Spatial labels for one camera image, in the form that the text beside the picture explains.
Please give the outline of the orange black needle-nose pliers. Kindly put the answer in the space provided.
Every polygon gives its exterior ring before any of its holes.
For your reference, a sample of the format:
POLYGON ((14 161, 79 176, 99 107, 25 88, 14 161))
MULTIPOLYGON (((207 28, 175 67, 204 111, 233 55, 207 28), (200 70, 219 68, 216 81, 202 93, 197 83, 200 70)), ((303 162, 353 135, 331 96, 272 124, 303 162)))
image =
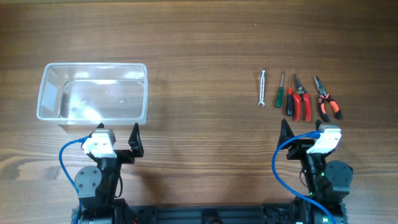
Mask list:
POLYGON ((342 119, 341 110, 336 101, 331 97, 329 93, 326 92, 322 82, 318 76, 314 76, 315 84, 317 86, 319 97, 318 97, 318 109, 320 110, 320 115, 325 122, 329 122, 330 119, 326 113, 325 103, 329 103, 332 107, 336 119, 342 119))

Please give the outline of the red handled cutting pliers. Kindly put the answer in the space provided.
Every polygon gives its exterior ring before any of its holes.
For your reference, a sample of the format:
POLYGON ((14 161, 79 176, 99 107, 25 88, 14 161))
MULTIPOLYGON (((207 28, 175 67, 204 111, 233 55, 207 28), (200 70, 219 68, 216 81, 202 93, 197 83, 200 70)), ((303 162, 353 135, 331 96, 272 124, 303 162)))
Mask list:
POLYGON ((296 74, 294 75, 294 82, 296 87, 295 93, 293 94, 295 120, 299 121, 301 119, 302 102, 304 102, 305 121, 310 122, 312 120, 310 95, 307 93, 306 89, 303 87, 299 77, 296 74))

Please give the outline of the clear plastic container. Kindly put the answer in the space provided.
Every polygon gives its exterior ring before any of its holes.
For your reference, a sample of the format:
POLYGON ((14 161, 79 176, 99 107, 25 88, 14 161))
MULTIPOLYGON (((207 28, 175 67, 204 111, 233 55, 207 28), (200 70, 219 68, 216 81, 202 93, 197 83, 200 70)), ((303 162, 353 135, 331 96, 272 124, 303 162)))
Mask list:
POLYGON ((50 63, 42 75, 36 115, 59 125, 145 124, 148 104, 143 63, 50 63))

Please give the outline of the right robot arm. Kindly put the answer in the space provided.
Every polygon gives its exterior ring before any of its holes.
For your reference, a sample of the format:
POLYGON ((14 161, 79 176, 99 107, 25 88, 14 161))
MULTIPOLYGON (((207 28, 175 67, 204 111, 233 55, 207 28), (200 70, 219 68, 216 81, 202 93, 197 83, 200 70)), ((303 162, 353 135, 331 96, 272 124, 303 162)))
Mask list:
POLYGON ((316 122, 316 130, 294 135, 288 122, 281 121, 277 149, 272 157, 272 171, 277 181, 295 198, 289 203, 270 206, 273 223, 337 223, 347 224, 348 217, 343 199, 350 192, 353 168, 343 161, 326 161, 335 151, 342 137, 335 125, 316 122), (288 150, 288 160, 300 161, 308 195, 298 193, 278 175, 275 162, 278 153, 288 150))

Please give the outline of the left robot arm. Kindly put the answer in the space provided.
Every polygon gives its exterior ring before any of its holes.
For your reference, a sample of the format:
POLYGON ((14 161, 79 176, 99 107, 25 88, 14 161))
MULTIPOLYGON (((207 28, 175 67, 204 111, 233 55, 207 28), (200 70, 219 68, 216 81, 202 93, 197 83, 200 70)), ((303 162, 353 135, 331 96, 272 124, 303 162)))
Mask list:
POLYGON ((139 125, 133 126, 129 149, 115 150, 112 129, 99 124, 81 140, 84 153, 96 164, 86 166, 75 176, 79 206, 73 210, 72 223, 139 223, 139 217, 117 193, 123 187, 121 166, 133 164, 135 158, 144 156, 139 125))

